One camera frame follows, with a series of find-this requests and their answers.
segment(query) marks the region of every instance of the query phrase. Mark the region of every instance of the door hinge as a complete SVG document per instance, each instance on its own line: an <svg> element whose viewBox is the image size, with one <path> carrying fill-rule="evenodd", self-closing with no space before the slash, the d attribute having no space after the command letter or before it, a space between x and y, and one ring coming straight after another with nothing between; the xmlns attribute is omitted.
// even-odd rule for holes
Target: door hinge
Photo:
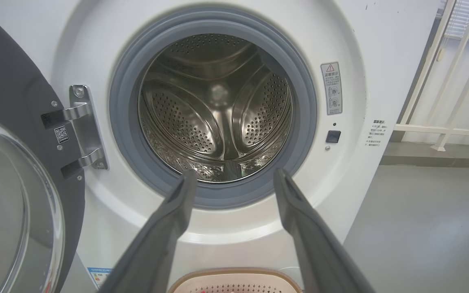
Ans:
<svg viewBox="0 0 469 293"><path fill-rule="evenodd" d="M92 165L95 169L108 169L97 120L93 115L90 89L86 85L72 85L70 86L69 95L70 108L59 109L42 115L43 123L50 128L60 122L70 121L82 154L82 157L73 164L80 167Z"/></svg>

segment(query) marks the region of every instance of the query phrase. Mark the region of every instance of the qr code sticker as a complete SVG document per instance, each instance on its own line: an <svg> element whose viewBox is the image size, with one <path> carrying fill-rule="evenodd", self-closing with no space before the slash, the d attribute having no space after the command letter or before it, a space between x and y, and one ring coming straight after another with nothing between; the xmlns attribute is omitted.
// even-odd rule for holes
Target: qr code sticker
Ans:
<svg viewBox="0 0 469 293"><path fill-rule="evenodd" d="M54 129L54 131L55 131L55 136L57 137L57 141L59 143L63 143L69 140L68 133L66 132L65 126L58 127Z"/></svg>

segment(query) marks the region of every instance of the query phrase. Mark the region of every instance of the stainless steel drum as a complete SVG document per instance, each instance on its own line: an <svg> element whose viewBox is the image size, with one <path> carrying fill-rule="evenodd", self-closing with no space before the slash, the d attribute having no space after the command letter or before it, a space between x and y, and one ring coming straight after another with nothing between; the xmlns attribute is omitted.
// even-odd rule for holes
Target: stainless steel drum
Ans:
<svg viewBox="0 0 469 293"><path fill-rule="evenodd" d="M263 169L289 134L292 95L252 43L194 35L168 46L145 74L138 116L153 151L208 182Z"/></svg>

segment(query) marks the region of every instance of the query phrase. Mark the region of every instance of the open door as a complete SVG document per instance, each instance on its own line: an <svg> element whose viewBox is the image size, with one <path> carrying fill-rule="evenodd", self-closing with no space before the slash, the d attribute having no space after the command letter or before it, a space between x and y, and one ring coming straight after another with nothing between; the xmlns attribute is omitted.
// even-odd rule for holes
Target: open door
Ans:
<svg viewBox="0 0 469 293"><path fill-rule="evenodd" d="M78 129L96 128L89 94L84 86L72 86L70 100L79 100L63 108L39 69L0 27L0 215L17 219L0 217L0 235L21 229L11 240L0 237L0 291L59 292L64 283L84 215L82 167L107 168L99 134L85 135L84 140L99 141L86 144L76 135Z"/></svg>

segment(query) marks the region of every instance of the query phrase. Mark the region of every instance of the front-loading washing machine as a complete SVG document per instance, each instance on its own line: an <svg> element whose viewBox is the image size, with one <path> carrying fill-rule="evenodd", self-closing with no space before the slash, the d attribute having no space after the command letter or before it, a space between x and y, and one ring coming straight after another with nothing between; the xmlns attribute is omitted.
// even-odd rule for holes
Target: front-loading washing machine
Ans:
<svg viewBox="0 0 469 293"><path fill-rule="evenodd" d="M89 278L109 273L185 170L197 196L170 284L267 267L301 285L272 172L344 241L439 4L0 0L0 124L59 193L57 289L76 249Z"/></svg>

